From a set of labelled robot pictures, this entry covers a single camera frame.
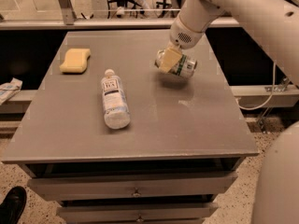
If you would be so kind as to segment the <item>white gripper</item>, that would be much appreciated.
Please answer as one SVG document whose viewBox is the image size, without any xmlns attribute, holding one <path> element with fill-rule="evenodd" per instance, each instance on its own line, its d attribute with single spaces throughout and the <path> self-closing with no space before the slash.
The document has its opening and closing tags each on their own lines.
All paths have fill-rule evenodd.
<svg viewBox="0 0 299 224">
<path fill-rule="evenodd" d="M 169 72 L 182 57 L 182 52 L 179 49 L 193 48 L 201 39 L 205 30 L 205 22 L 196 19 L 185 21 L 177 16 L 170 28 L 169 46 L 172 48 L 160 51 L 159 68 L 163 72 Z"/>
</svg>

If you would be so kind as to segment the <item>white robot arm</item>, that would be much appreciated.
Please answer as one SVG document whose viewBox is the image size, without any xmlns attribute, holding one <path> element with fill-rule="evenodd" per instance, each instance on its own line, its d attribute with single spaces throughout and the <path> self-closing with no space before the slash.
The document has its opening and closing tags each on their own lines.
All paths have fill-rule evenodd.
<svg viewBox="0 0 299 224">
<path fill-rule="evenodd" d="M 169 72 L 224 12 L 299 85 L 299 13 L 285 0 L 185 0 L 159 68 Z M 251 224 L 299 224 L 299 122 L 281 133 L 263 158 Z"/>
</svg>

